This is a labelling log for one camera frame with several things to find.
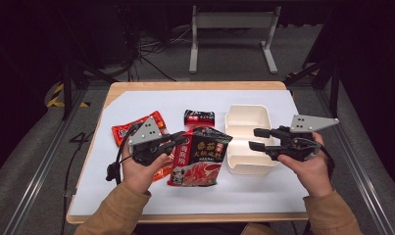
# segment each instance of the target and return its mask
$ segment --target human hand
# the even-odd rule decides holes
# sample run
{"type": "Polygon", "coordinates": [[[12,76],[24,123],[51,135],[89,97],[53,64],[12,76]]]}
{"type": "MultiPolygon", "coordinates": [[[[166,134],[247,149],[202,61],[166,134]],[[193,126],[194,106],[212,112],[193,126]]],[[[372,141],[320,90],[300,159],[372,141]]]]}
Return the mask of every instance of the human hand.
{"type": "Polygon", "coordinates": [[[138,164],[130,157],[129,146],[125,144],[122,151],[123,183],[137,192],[146,193],[152,184],[155,172],[163,166],[167,157],[167,154],[162,154],[148,166],[138,164]]]}
{"type": "MultiPolygon", "coordinates": [[[[321,135],[313,132],[313,137],[323,145],[321,135]]],[[[322,151],[319,151],[305,162],[296,161],[286,155],[279,155],[277,159],[294,170],[311,197],[325,196],[333,191],[328,177],[327,156],[322,151]]]]}

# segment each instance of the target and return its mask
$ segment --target sleeve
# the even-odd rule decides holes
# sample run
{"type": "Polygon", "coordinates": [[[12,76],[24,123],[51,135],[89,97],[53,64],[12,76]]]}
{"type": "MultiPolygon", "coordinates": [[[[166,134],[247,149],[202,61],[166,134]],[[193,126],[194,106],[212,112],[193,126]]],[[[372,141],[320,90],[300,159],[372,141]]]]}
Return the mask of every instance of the sleeve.
{"type": "Polygon", "coordinates": [[[353,212],[336,191],[324,197],[306,197],[304,202],[315,235],[363,234],[353,212]]]}
{"type": "Polygon", "coordinates": [[[131,234],[150,198],[151,194],[136,192],[123,182],[111,191],[75,234],[131,234]]]}

